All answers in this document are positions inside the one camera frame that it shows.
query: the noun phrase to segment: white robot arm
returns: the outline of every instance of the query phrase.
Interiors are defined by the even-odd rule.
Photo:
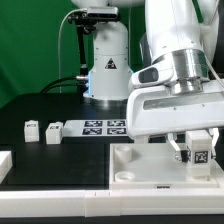
[[[199,1],[199,24],[192,1],[146,0],[146,30],[152,65],[133,74],[127,105],[128,134],[184,133],[224,125],[223,87],[209,81],[207,59],[213,58],[219,17],[207,21],[217,1]]]

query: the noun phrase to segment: black cable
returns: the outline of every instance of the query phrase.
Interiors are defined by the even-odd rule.
[[[70,77],[65,77],[65,78],[57,79],[57,80],[49,83],[47,86],[45,86],[40,91],[40,93],[44,93],[46,89],[48,89],[49,87],[53,86],[54,84],[61,83],[61,82],[64,82],[64,81],[70,81],[70,80],[76,80],[76,76],[70,76]]]
[[[48,87],[44,92],[42,93],[47,93],[49,90],[53,89],[53,88],[57,88],[57,87],[67,87],[67,86],[79,86],[81,84],[61,84],[61,85],[54,85],[54,86],[50,86]]]

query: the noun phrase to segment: warning label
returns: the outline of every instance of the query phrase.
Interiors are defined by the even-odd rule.
[[[105,69],[117,69],[117,67],[116,67],[112,58],[110,58],[110,60],[108,61]]]

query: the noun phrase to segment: black table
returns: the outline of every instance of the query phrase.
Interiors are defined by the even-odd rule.
[[[56,121],[125,119],[125,113],[125,107],[102,108],[82,104],[76,94],[18,96],[0,110],[0,150],[14,152],[14,167],[0,185],[0,190],[108,189],[109,145],[130,143],[127,136],[64,138],[60,145],[47,145],[45,130],[49,123]],[[28,120],[39,121],[38,143],[24,141],[24,123]],[[217,144],[221,165],[224,160],[222,145],[221,137]],[[223,221],[224,215],[0,219],[0,223],[218,224]]]

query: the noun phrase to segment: green backdrop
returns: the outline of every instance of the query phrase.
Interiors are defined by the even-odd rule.
[[[0,107],[19,94],[38,93],[58,79],[58,32],[62,19],[72,9],[75,6],[70,0],[0,0]],[[121,16],[128,28],[129,10],[122,9]],[[131,66],[138,69],[144,9],[132,9],[131,21]],[[91,68],[90,36],[85,37],[85,46]],[[78,74],[77,34],[74,25],[68,23],[63,29],[61,56],[62,77]]]

